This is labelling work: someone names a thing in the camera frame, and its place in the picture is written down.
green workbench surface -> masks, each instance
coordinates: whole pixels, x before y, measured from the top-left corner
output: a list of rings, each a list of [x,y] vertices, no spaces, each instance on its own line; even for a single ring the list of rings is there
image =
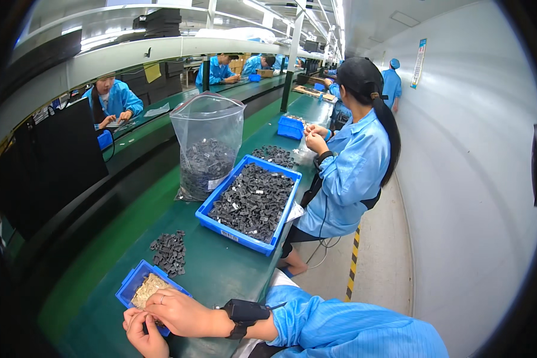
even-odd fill
[[[301,72],[302,72],[301,70],[296,71],[294,73],[293,79],[295,79],[296,76]],[[242,101],[247,98],[250,98],[251,96],[260,94],[266,90],[270,90],[279,85],[283,85],[285,83],[285,78],[286,78],[285,75],[276,75],[270,78],[263,78],[261,79],[261,81],[258,81],[258,82],[251,82],[248,80],[243,80],[236,84],[212,85],[210,86],[210,91],[219,93],[228,98],[233,98],[233,99]],[[169,103],[169,110],[173,110],[173,108],[175,108],[175,106],[177,106],[178,104],[187,101],[189,98],[201,93],[202,91],[203,91],[202,87],[197,87],[197,88],[186,90],[184,92],[180,92],[173,96],[164,98],[156,103],[148,105],[147,107],[143,109],[141,113],[139,113],[134,118],[131,118],[130,123],[134,123],[134,125],[127,125],[121,128],[108,128],[108,129],[113,131],[114,139],[120,138],[123,135],[129,132],[132,132],[134,129],[139,128],[140,126],[146,124],[147,122],[152,121],[153,119],[163,117],[163,115],[144,117],[147,111],[151,109],[158,109],[167,103]]]
[[[311,123],[328,125],[332,104],[295,92],[290,98],[294,101],[288,106],[289,114]],[[243,142],[237,161],[262,145],[276,145],[291,151],[303,145],[301,141],[277,135],[281,116],[279,104],[280,100],[244,122],[243,137],[248,138]],[[312,158],[305,157],[303,164],[294,168],[303,174],[297,201],[308,189],[314,174]],[[186,232],[186,274],[177,276],[175,281],[203,305],[222,305],[230,298],[262,299],[290,223],[283,230],[273,254],[266,257],[201,227],[195,218],[201,203],[173,201],[178,187],[177,167],[109,223],[64,274],[39,317],[41,328],[64,355],[139,356],[121,327],[125,308],[115,297],[115,292],[140,260],[152,262],[149,244],[161,233]],[[158,214],[156,207],[162,207],[164,211]],[[142,234],[132,237],[136,232]],[[123,254],[115,263],[111,258],[119,252]],[[85,302],[80,301],[79,296],[88,293]],[[74,317],[64,326],[67,323],[64,317],[68,316]],[[238,344],[226,339],[185,339],[173,335],[168,341],[174,357],[229,357]]]

yellow paper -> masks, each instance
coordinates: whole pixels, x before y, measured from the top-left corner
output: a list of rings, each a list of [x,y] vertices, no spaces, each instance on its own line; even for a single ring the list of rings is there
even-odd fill
[[[159,70],[159,64],[155,65],[143,65],[145,69],[145,77],[147,82],[151,83],[161,77],[161,71]]]

black wrist device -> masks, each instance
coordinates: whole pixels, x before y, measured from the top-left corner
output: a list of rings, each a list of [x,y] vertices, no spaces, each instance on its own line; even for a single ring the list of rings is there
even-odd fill
[[[270,310],[265,305],[256,302],[229,300],[221,309],[227,311],[229,319],[235,322],[235,328],[227,339],[241,339],[247,334],[247,328],[270,317]]]

vent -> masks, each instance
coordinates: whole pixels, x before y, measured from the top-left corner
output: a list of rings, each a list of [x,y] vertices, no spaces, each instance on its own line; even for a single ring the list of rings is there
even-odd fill
[[[408,15],[401,13],[400,11],[394,11],[394,13],[390,15],[390,18],[396,20],[397,22],[401,22],[402,24],[409,27],[414,27],[415,25],[420,23],[418,20],[413,19]]]

metal shelf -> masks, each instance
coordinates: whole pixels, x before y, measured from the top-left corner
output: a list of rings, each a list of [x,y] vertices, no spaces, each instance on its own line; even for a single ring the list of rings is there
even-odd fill
[[[151,47],[150,57],[145,57]],[[23,85],[0,106],[0,141],[41,106],[103,75],[143,63],[211,53],[289,54],[289,47],[255,41],[204,37],[165,37],[112,45],[79,54]],[[299,50],[298,57],[323,60],[321,53]]]

